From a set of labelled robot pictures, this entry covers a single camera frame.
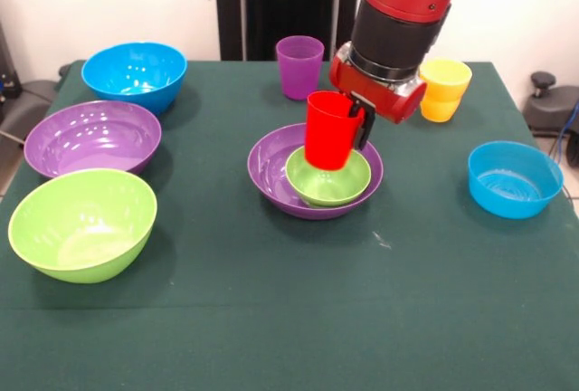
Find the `plastic bowl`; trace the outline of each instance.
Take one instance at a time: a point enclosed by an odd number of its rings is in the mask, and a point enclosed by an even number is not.
[[[34,189],[14,210],[8,239],[16,255],[57,280],[101,282],[137,258],[156,215],[155,193],[138,176],[88,169]]]
[[[305,123],[273,130],[257,141],[247,157],[253,184],[273,205],[288,215],[321,221],[348,214],[375,193],[382,183],[384,165],[376,148],[367,142],[361,153],[370,164],[372,179],[361,196],[339,207],[311,207],[304,203],[288,181],[286,162],[291,153],[304,145],[305,136]]]
[[[183,84],[187,59],[159,43],[126,43],[96,53],[82,66],[82,79],[100,99],[138,104],[163,113]]]
[[[539,214],[561,191],[563,180],[550,157],[517,142],[489,142],[469,156],[470,194],[485,210],[509,219]]]
[[[305,158],[304,147],[296,149],[286,162],[286,175],[299,197],[309,205],[337,207],[351,203],[368,187],[372,171],[357,151],[352,151],[344,167],[326,171],[313,167]]]
[[[90,101],[43,119],[24,143],[28,164],[55,177],[92,167],[139,173],[161,142],[161,125],[146,109],[118,101]]]

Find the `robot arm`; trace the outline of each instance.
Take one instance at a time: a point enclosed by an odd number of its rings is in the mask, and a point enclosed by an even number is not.
[[[330,69],[334,86],[365,110],[356,146],[362,148],[374,113],[399,123],[422,100],[426,84],[417,76],[434,44],[451,0],[362,0],[352,41],[337,51]]]

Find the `white mark on tablecloth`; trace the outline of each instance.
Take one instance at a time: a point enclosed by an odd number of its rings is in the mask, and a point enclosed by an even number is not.
[[[379,233],[377,233],[376,231],[373,231],[372,234],[374,235],[375,239],[378,241],[378,244],[380,246],[392,251],[392,245],[389,244],[387,241],[385,241]]]

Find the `purple bowl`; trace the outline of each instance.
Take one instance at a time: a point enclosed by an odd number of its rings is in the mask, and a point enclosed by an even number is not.
[[[356,200],[340,207],[312,208],[306,205],[286,178],[286,160],[304,145],[306,124],[292,124],[272,131],[261,138],[250,151],[247,169],[253,184],[281,211],[302,219],[323,220],[345,215],[361,205],[380,186],[384,175],[382,159],[369,142],[360,151],[370,164],[372,179],[364,193]]]
[[[59,110],[28,135],[24,157],[56,177],[92,167],[139,173],[161,142],[161,124],[145,108],[122,101],[89,101]]]

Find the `blue cable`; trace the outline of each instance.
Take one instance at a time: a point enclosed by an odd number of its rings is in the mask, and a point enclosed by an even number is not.
[[[573,111],[571,112],[571,115],[569,116],[569,119],[567,120],[567,122],[565,123],[565,125],[563,126],[563,128],[561,129],[561,131],[559,132],[559,136],[557,136],[557,164],[561,163],[561,156],[563,154],[563,136],[565,135],[565,132],[571,127],[571,125],[573,124],[573,121],[575,120],[575,117],[577,116],[577,112],[579,111],[579,100],[575,103],[575,106],[573,108]]]

